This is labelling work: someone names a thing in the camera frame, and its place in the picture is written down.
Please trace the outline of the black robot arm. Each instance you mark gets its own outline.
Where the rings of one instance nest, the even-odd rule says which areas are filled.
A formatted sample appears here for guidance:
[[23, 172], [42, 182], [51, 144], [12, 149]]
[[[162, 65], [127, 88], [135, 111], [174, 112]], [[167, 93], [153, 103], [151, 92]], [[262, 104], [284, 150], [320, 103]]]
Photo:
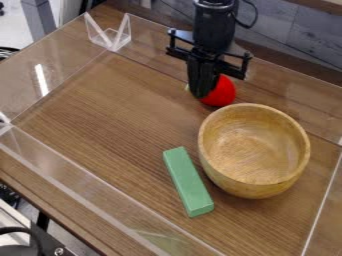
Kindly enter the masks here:
[[194, 0], [193, 30], [170, 28], [167, 54], [187, 64], [189, 87], [204, 99], [214, 91], [220, 76], [246, 78], [253, 54], [236, 44], [236, 28], [252, 28], [238, 19], [240, 0]]

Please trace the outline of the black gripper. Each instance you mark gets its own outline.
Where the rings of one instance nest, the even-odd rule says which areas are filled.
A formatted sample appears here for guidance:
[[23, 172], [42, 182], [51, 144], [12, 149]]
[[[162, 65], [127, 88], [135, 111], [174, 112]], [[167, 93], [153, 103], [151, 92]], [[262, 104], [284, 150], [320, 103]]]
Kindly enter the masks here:
[[[193, 32], [187, 30], [178, 30], [170, 28], [167, 30], [170, 36], [170, 44], [166, 47], [166, 53], [186, 61], [187, 59], [187, 74], [190, 91], [195, 97], [205, 98], [217, 83], [217, 70], [220, 73], [229, 75], [237, 79], [244, 80], [246, 78], [249, 62], [253, 59], [250, 51], [244, 49], [236, 42], [232, 42], [229, 48], [221, 52], [214, 53], [204, 50], [195, 46]], [[182, 41], [193, 46], [193, 49], [185, 49], [177, 45], [177, 41]], [[242, 60], [241, 65], [236, 65], [225, 60], [225, 57], [233, 57]]]

